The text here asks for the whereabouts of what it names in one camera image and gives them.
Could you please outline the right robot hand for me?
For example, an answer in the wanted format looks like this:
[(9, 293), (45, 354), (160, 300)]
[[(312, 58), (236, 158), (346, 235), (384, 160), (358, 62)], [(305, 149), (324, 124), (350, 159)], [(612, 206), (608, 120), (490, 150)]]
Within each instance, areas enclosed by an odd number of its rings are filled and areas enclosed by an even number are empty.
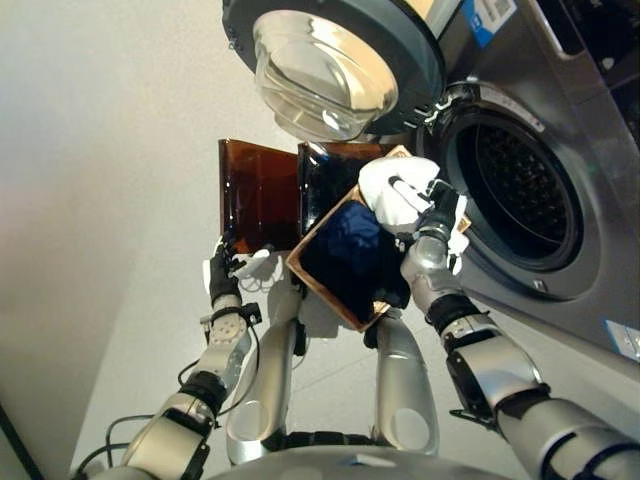
[(398, 175), (390, 177), (388, 183), (416, 211), (414, 231), (435, 226), (447, 236), (452, 234), (458, 225), (456, 209), (462, 195), (451, 184), (436, 177), (419, 190)]

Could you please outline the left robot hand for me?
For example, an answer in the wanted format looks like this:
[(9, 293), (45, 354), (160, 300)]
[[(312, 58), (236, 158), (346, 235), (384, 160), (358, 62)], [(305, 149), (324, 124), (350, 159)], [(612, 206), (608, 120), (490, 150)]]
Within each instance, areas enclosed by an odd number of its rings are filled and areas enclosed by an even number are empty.
[(250, 278), (271, 256), (274, 247), (265, 244), (254, 253), (239, 253), (233, 246), (234, 237), (221, 235), (213, 256), (202, 263), (202, 276), (206, 292), (214, 306), (221, 296), (240, 296), (239, 282)]

